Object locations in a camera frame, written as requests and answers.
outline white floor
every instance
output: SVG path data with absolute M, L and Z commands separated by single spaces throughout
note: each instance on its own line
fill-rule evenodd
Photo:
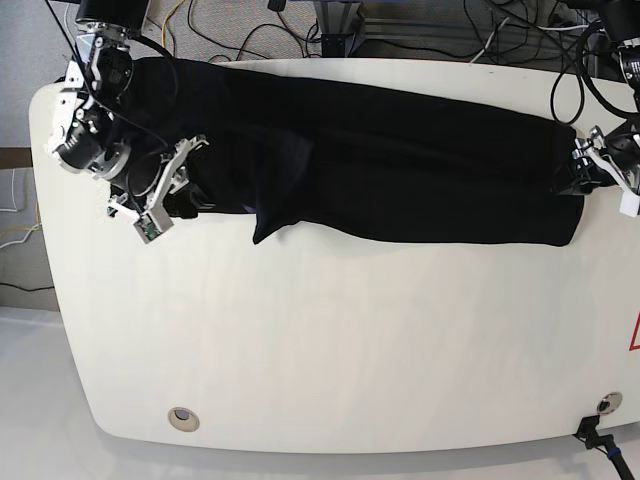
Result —
M 276 455 L 112 437 L 91 417 L 59 314 L 0 308 L 0 478 L 384 480 L 617 479 L 573 438 L 448 452 Z M 640 425 L 612 431 L 640 475 Z

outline red warning sign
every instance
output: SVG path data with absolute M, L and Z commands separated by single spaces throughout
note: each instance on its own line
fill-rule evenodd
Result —
M 640 335 L 638 331 L 640 330 L 640 315 L 638 315 L 638 321 L 636 322 L 636 329 L 633 332 L 633 338 L 631 339 L 631 346 L 629 347 L 629 351 L 633 352 L 634 350 L 640 350 Z

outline black cloth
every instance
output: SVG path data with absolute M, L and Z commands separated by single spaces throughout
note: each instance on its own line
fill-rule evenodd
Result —
M 306 221 L 385 242 L 563 246 L 580 221 L 583 198 L 550 189 L 571 128 L 383 88 L 176 66 L 179 101 L 156 130 L 207 136 L 191 179 L 214 211 L 255 212 L 256 244 Z M 162 117 L 171 88 L 165 60 L 138 61 L 136 118 Z

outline black garment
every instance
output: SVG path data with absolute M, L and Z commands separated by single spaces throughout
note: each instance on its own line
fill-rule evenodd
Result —
M 191 179 L 218 212 L 255 211 L 254 242 L 314 222 L 415 243 L 568 244 L 584 200 L 549 188 L 575 132 L 473 103 L 177 61 L 180 99 L 157 129 L 204 133 Z M 165 60 L 136 63 L 134 112 L 160 117 Z

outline white tabletop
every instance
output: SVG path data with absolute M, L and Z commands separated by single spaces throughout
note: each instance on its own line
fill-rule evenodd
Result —
M 404 60 L 237 66 L 541 116 L 555 79 Z M 624 85 L 599 85 L 631 107 Z M 253 218 L 223 215 L 177 221 L 145 246 L 106 217 L 106 184 L 40 147 L 58 88 L 31 106 L 36 183 L 74 359 L 107 432 L 273 452 L 465 448 L 571 434 L 613 391 L 625 401 L 603 424 L 640 420 L 640 221 L 617 213 L 616 189 L 588 199 L 565 248 L 384 244 L 310 224 L 255 247 Z M 567 78 L 559 92 L 567 118 L 575 90 Z M 618 123 L 589 97 L 578 128 Z M 200 428 L 174 429 L 174 407 Z

